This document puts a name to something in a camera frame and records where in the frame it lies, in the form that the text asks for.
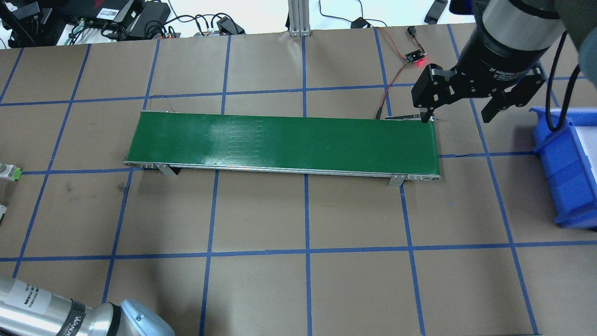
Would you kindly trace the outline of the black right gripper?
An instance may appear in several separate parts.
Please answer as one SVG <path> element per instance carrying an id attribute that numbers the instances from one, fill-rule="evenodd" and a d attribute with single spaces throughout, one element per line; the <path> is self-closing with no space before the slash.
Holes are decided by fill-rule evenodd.
<path id="1" fill-rule="evenodd" d="M 463 98 L 486 98 L 481 111 L 490 123 L 511 106 L 524 106 L 546 82 L 540 57 L 546 49 L 518 50 L 475 30 L 452 68 L 427 64 L 411 90 L 412 104 L 419 108 L 421 122 L 433 121 L 434 110 Z"/>

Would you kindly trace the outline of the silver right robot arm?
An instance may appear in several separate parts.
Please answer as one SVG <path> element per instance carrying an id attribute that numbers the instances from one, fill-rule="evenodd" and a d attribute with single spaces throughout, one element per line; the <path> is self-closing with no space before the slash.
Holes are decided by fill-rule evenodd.
<path id="1" fill-rule="evenodd" d="M 511 106 L 524 106 L 546 82 L 540 58 L 570 37 L 581 74 L 596 82 L 594 0 L 454 0 L 450 12 L 473 15 L 476 27 L 457 64 L 428 64 L 411 90 L 423 123 L 435 110 L 464 98 L 490 98 L 484 123 Z"/>

